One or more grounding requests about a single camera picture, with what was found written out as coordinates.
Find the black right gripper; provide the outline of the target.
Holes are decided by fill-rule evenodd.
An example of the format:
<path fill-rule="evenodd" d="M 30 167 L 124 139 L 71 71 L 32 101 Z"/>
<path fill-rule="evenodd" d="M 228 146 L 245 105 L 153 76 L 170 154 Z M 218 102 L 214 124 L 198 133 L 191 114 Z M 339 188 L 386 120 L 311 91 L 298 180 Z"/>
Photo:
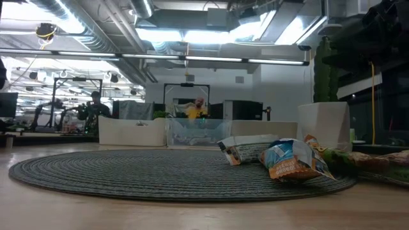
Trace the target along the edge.
<path fill-rule="evenodd" d="M 384 40 L 408 42 L 408 0 L 382 0 L 370 7 L 364 27 L 377 30 L 340 31 L 331 36 L 333 49 L 321 51 L 321 62 L 347 72 L 362 72 L 371 65 L 387 70 L 408 62 L 408 49 L 384 49 Z"/>

